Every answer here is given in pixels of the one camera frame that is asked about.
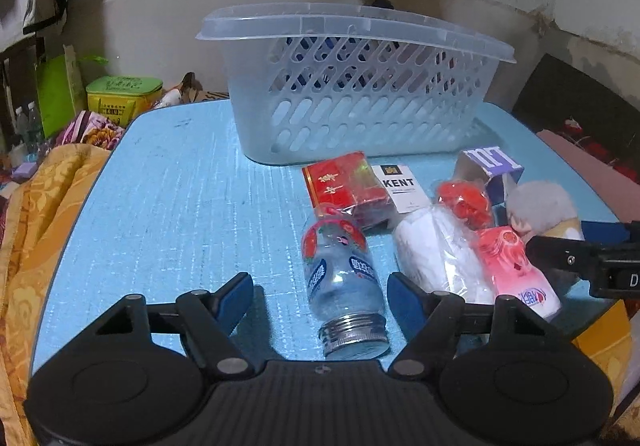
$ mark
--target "yellow box with green lid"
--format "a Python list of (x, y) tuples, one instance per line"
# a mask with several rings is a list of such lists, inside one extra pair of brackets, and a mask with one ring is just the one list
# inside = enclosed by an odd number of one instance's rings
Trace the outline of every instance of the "yellow box with green lid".
[(120, 127), (148, 111), (162, 97), (162, 81), (136, 76), (103, 76), (86, 86), (89, 110)]

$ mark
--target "red box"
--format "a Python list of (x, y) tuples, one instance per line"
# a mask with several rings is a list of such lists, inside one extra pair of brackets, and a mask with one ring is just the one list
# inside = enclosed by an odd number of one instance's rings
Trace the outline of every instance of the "red box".
[(305, 166), (302, 172), (313, 208), (321, 204), (335, 206), (351, 214), (363, 228), (390, 216), (392, 200), (363, 152), (314, 163)]

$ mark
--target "orange floral blanket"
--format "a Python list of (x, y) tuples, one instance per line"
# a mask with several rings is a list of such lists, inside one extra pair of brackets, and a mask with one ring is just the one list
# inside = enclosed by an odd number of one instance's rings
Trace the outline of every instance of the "orange floral blanket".
[(66, 238), (109, 154), (91, 145), (57, 147), (10, 198), (0, 246), (0, 420), (7, 446), (34, 444), (22, 403), (40, 314)]

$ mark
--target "screw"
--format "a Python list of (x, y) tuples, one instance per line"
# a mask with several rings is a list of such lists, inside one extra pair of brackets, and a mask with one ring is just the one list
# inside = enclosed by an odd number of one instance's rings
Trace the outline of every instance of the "screw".
[(419, 376), (424, 372), (424, 365), (416, 360), (401, 360), (394, 364), (394, 370), (401, 376)]
[(249, 368), (249, 363), (242, 358), (226, 358), (220, 360), (217, 367), (223, 374), (240, 374)]

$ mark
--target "white plastic bag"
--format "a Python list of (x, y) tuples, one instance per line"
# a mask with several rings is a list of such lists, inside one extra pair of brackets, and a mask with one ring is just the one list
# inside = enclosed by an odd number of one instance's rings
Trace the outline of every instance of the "white plastic bag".
[(474, 234), (442, 205), (410, 213), (393, 231), (402, 273), (428, 293), (449, 291), (468, 303), (493, 304), (492, 286), (471, 241)]

